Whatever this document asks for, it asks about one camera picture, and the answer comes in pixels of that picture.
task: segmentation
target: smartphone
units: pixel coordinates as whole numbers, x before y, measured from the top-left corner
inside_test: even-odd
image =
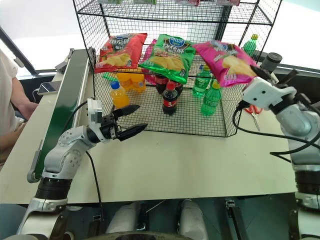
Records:
[[[59,91],[60,84],[61,81],[43,82],[39,87],[38,95],[57,93]]]

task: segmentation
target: wire rack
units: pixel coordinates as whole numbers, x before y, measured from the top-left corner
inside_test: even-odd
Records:
[[[142,58],[147,47],[159,34],[181,37],[193,43],[212,39],[237,44],[240,47],[258,34],[256,60],[264,49],[277,17],[282,0],[246,0],[239,6],[217,5],[215,0],[201,0],[198,7],[175,4],[175,0],[157,0],[156,5],[134,4],[123,0],[121,4],[100,4],[97,0],[73,0],[76,16],[89,61],[93,67],[99,59],[100,48],[110,36],[125,33],[147,33],[142,48]],[[236,134],[232,115],[241,100],[243,85],[223,88],[222,99],[213,116],[200,112],[202,98],[192,96],[192,87],[197,73],[204,65],[199,55],[194,57],[187,84],[172,116],[163,114],[162,97],[155,86],[147,84],[142,93],[128,93],[131,104],[140,108],[133,114],[119,119],[126,128],[134,124],[148,123],[146,130],[193,134],[215,137],[229,137]],[[94,96],[101,100],[103,114],[113,108],[109,96],[110,82],[104,73],[94,74]]]

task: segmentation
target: green soda bottle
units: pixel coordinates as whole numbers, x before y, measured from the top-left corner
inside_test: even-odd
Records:
[[[212,81],[212,85],[208,91],[206,91],[203,104],[201,106],[201,112],[205,116],[211,116],[216,112],[217,105],[221,100],[220,85],[217,80]]]
[[[207,89],[211,80],[210,68],[204,65],[203,70],[196,75],[192,95],[196,98],[202,97]]]
[[[249,41],[247,41],[243,46],[243,50],[250,57],[253,56],[253,54],[257,48],[257,39],[258,39],[258,34],[252,34],[251,39]]]

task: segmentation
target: orange juice bottle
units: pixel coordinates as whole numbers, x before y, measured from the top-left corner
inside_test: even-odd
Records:
[[[117,72],[116,76],[120,85],[124,88],[126,92],[129,92],[132,89],[131,74],[128,72]]]
[[[137,70],[140,73],[131,73],[132,88],[133,90],[136,90],[138,93],[141,93],[144,90],[146,90],[145,75],[142,74],[142,69],[140,67],[138,67]]]
[[[110,91],[110,96],[112,97],[113,104],[116,109],[123,108],[130,103],[130,99],[126,93],[126,90],[120,86],[119,82],[110,82],[112,90]]]

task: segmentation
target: white shirt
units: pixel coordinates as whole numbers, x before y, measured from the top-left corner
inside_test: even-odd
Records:
[[[18,67],[0,49],[0,137],[14,132],[23,119],[15,116],[10,102],[12,79]]]

